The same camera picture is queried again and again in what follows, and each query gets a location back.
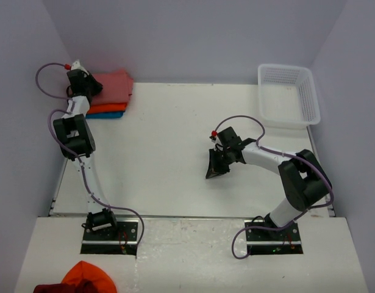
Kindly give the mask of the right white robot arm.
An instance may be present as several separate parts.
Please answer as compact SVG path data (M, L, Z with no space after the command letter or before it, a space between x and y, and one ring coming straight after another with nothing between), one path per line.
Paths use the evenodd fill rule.
M241 139L231 127L212 131L210 139L215 146L209 149L206 179L229 173L233 163L255 165L279 175L285 199L258 226L269 239L283 236L291 222L302 217L332 190L330 181L309 150L290 154L270 150L255 139Z

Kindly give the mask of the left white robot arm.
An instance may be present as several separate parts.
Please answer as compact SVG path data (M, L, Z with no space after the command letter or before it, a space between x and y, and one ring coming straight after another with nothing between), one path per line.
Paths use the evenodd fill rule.
M111 240L118 235L119 225L101 189L94 160L96 145L86 120L92 99L102 91L102 84L78 64L65 65L65 68L70 82L66 91L68 108L61 118L52 122L54 134L63 156L82 177L87 192L86 232L98 232Z

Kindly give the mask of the pink t shirt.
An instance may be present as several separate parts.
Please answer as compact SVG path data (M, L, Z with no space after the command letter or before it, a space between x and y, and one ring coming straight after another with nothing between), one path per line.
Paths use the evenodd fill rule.
M111 73L96 73L93 77L102 84L101 92L93 97L91 106L128 103L132 96L134 80L122 69Z

